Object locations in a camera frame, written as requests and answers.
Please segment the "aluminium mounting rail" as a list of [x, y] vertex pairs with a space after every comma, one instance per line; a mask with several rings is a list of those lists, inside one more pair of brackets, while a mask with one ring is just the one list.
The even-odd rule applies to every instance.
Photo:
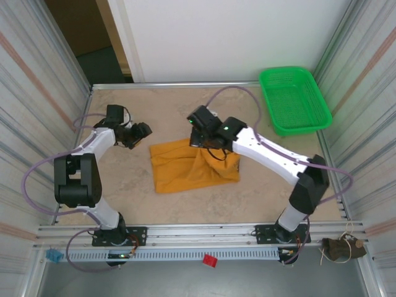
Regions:
[[[146, 248], [230, 248], [257, 244], [253, 236], [256, 223], [148, 225]], [[38, 229], [35, 248], [66, 246], [71, 237], [88, 225], [41, 226]], [[369, 240], [362, 222], [329, 221], [310, 223], [310, 246], [319, 245], [322, 238], [338, 238], [343, 232], [368, 244]]]

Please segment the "brown wooden door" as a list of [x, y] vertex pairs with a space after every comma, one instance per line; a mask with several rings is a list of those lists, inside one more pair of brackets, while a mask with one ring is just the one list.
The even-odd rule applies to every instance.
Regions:
[[112, 48], [116, 67], [131, 78], [108, 0], [44, 0], [75, 56]]

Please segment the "blue plastic clip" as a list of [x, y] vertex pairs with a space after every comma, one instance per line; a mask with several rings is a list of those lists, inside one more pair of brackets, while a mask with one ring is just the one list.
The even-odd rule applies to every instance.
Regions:
[[63, 253], [54, 248], [49, 248], [46, 251], [46, 258], [54, 263], [59, 263], [59, 261], [63, 258]]

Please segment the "green plastic basket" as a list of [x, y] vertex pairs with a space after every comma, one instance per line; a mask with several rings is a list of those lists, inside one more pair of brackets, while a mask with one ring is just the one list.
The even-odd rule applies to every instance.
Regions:
[[307, 69], [266, 69], [259, 74], [259, 83], [276, 134], [311, 134], [332, 124], [329, 107]]

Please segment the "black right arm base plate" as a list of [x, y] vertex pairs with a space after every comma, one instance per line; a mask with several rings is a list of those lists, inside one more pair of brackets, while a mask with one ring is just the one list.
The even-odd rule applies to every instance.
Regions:
[[257, 244], [297, 244], [311, 242], [307, 224], [299, 224], [294, 231], [288, 231], [278, 224], [256, 225], [251, 235]]

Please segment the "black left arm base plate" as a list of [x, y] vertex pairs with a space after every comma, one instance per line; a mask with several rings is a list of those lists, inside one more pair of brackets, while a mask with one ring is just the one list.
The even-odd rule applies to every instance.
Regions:
[[125, 230], [99, 230], [93, 233], [92, 246], [94, 247], [124, 247], [145, 246], [147, 227], [130, 226]]

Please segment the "yellow t-shirt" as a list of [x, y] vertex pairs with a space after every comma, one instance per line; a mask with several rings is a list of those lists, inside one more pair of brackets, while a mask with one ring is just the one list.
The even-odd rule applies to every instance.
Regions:
[[159, 194], [237, 183], [240, 156], [191, 147], [189, 139], [150, 146], [155, 191]]

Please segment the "aluminium table edge frame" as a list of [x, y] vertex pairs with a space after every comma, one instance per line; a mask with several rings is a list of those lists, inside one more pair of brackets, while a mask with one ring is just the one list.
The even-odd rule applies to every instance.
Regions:
[[230, 116], [293, 152], [322, 155], [315, 134], [280, 137], [273, 130], [267, 110], [257, 111], [264, 101], [257, 83], [236, 89], [230, 83], [98, 84], [88, 103], [85, 123], [96, 124], [107, 105], [125, 106], [136, 122], [147, 123], [152, 133], [132, 150], [114, 146], [98, 163], [103, 194], [129, 225], [190, 223], [274, 222], [288, 204], [292, 191], [278, 174], [242, 157], [237, 183], [205, 187], [172, 194], [155, 191], [149, 148], [187, 139], [191, 125], [187, 116], [199, 105], [208, 105], [220, 119]]

